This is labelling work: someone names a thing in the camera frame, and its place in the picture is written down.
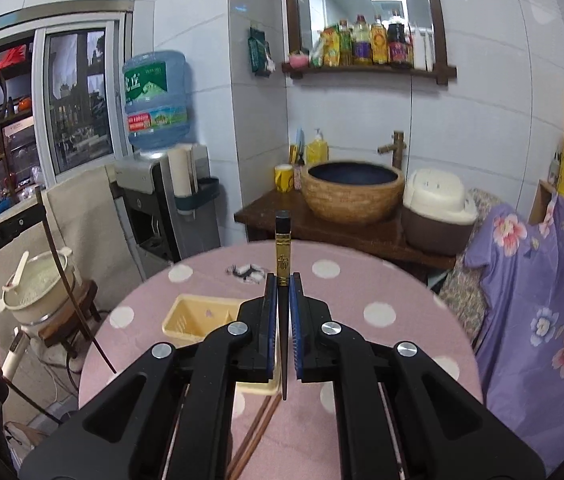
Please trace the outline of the cream cooking pot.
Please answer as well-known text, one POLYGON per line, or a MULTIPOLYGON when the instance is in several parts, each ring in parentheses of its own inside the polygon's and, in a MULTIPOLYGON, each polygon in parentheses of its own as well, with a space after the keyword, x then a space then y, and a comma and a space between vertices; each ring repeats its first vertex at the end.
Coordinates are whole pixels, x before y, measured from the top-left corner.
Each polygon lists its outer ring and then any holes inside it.
POLYGON ((69 300, 51 252, 27 260, 17 287, 2 287, 0 312, 9 312, 21 325, 45 322, 69 300))

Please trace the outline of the blue water jug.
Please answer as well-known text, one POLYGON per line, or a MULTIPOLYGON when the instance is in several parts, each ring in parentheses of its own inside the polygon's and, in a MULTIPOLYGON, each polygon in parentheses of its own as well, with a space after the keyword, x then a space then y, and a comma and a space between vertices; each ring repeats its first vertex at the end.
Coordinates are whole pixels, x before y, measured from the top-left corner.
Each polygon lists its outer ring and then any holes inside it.
POLYGON ((185 55, 161 50, 123 64, 124 114, 136 150, 172 148, 190 135, 191 73, 185 55))

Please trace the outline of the dark wooden stool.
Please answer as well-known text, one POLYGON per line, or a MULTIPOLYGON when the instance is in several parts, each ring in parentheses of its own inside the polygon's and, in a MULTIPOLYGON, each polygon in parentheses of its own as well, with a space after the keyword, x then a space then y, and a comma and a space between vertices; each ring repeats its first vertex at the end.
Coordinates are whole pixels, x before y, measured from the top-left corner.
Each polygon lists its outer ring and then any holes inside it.
MULTIPOLYGON (((98 287, 93 280, 85 280, 75 291, 76 304, 84 318, 90 322, 102 321, 95 304, 98 287)), ((43 328, 39 330, 38 336, 45 348, 61 344, 67 348, 70 338, 77 333, 85 335, 79 316, 74 310, 73 304, 68 299, 59 311, 50 318, 43 328)))

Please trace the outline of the brown wooden chopstick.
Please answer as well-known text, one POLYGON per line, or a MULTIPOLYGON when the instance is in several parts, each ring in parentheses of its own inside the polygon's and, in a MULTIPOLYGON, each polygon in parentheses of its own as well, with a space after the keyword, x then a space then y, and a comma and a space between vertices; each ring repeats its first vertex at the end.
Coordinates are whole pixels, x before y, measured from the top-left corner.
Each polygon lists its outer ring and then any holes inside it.
POLYGON ((251 456, 257 450, 257 447, 268 429, 273 415, 282 402, 282 396, 276 394, 275 396, 267 396, 262 401, 259 410, 254 417, 253 422, 250 424, 245 438, 242 440, 241 445, 237 448, 234 456, 231 458, 229 466, 227 466, 227 479, 237 480, 248 465, 251 456))

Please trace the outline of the purple floral cloth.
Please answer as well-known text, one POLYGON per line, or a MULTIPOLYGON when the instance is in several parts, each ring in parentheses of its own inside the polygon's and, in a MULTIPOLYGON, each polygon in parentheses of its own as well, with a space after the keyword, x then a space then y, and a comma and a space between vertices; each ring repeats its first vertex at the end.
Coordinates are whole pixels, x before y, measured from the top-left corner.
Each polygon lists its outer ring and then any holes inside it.
POLYGON ((487 304, 476 351, 485 404, 553 472, 564 462, 564 197, 536 226, 495 206, 464 263, 480 270, 487 304))

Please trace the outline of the dark wooden counter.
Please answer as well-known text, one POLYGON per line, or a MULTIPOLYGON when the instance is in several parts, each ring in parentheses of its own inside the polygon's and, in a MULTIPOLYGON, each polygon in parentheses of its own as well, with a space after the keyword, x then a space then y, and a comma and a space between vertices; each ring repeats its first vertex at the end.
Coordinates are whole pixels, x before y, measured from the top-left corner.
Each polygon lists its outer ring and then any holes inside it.
POLYGON ((454 257, 422 252, 409 245, 401 226, 400 207, 388 219, 370 226, 345 226, 317 217, 298 191, 271 191, 235 212, 234 221, 245 226, 250 242, 272 240, 279 210, 291 213, 291 234, 297 240, 347 247, 385 260, 439 270, 450 270, 456 263, 454 257))

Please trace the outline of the water dispenser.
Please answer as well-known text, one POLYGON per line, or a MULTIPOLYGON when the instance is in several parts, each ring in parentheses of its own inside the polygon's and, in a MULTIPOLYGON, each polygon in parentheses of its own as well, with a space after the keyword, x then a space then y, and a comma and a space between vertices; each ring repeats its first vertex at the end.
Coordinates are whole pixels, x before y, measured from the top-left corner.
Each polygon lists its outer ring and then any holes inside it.
POLYGON ((140 275, 150 278, 183 259, 220 246, 215 200, 203 144, 135 153, 114 164, 114 189, 129 221, 140 275))

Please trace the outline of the yellow cup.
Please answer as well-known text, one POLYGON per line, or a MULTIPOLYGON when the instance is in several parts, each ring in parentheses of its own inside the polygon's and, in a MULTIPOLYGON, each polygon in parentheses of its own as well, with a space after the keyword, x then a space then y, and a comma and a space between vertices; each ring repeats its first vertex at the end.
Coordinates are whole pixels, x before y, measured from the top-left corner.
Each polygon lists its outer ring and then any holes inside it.
POLYGON ((274 168, 274 184, 277 192, 288 193, 294 189, 294 167, 280 164, 274 168))

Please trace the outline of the beige plastic utensil holder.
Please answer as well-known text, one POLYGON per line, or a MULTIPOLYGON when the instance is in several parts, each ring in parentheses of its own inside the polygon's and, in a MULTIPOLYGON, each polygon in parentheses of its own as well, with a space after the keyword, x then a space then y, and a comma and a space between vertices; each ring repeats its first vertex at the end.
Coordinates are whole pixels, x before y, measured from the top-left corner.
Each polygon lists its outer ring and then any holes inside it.
POLYGON ((180 295, 175 299, 161 329, 177 348, 198 344, 225 324, 237 321, 242 299, 180 295))

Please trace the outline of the pink polka dot tablecloth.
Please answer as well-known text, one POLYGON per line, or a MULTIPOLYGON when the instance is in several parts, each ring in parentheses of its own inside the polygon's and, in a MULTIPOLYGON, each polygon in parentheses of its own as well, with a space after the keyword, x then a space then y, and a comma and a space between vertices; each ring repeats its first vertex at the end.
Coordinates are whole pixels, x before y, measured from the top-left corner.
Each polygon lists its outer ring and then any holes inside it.
MULTIPOLYGON (((164 270, 114 302, 110 320, 97 333, 103 349, 88 352, 79 402, 87 404, 156 342, 161 324, 181 295, 247 300, 265 285, 244 278, 259 266, 275 269, 271 242, 224 247, 164 270)), ((415 342, 475 398, 482 395, 468 336, 456 317, 425 285, 396 266, 346 248, 291 244, 291 270, 306 295, 327 303, 334 320, 368 341, 393 346, 415 342)), ((275 410, 244 479, 337 479, 340 476, 331 385, 288 381, 288 397, 275 410)))

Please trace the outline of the black gold chopstick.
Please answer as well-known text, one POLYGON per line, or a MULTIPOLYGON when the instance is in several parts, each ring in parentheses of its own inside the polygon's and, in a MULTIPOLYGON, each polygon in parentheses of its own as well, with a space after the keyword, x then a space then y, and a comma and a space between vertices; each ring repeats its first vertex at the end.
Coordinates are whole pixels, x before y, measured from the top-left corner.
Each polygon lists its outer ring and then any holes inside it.
POLYGON ((275 258, 277 318, 280 329, 282 400, 287 398, 288 378, 288 283, 291 276, 291 215, 280 210, 275 215, 275 258))

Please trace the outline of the wooden wall shelf mirror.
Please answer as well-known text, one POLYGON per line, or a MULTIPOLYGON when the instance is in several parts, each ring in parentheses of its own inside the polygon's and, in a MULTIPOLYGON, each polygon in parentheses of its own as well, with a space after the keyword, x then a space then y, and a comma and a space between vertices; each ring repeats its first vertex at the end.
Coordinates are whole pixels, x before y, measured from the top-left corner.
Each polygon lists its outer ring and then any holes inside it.
POLYGON ((406 73, 446 86, 442 0, 285 0, 291 79, 309 73, 406 73))

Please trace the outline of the brown white rice cooker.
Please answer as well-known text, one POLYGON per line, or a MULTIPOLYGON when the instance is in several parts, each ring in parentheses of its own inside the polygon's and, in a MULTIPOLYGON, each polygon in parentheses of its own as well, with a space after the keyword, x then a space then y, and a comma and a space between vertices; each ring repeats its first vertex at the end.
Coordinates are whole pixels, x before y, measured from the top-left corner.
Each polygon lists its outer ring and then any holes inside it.
POLYGON ((477 220, 474 198, 455 174, 416 170, 402 196, 401 223, 407 243, 422 252, 454 257, 468 244, 477 220))

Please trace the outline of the brass faucet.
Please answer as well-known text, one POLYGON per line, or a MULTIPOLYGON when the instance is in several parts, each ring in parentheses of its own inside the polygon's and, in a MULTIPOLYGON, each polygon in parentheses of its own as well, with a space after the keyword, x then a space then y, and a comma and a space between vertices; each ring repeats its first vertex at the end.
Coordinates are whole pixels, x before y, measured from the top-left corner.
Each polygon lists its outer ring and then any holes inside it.
POLYGON ((403 154, 406 148, 407 143, 404 142, 404 133, 402 131, 395 130, 393 132, 393 142, 379 146, 376 151, 378 155, 392 154, 393 161, 391 162, 391 166, 401 170, 403 154))

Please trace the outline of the woven basin sink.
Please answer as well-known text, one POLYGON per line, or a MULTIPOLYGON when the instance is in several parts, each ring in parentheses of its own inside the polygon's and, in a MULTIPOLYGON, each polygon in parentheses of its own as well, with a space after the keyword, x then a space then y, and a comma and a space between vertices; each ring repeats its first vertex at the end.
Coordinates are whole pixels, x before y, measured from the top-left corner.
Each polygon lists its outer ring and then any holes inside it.
POLYGON ((389 218, 401 203, 404 177, 392 166, 358 160, 331 160, 306 166, 301 192, 320 219, 368 226, 389 218))

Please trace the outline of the yellow soap bottle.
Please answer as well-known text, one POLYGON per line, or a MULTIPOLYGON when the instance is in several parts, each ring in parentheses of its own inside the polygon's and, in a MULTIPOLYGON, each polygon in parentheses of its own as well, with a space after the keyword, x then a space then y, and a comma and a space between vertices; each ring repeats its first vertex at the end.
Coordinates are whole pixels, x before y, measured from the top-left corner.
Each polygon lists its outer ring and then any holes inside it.
POLYGON ((322 131, 316 128, 313 140, 306 147, 306 162, 308 165, 315 165, 328 160, 329 144, 325 141, 322 131))

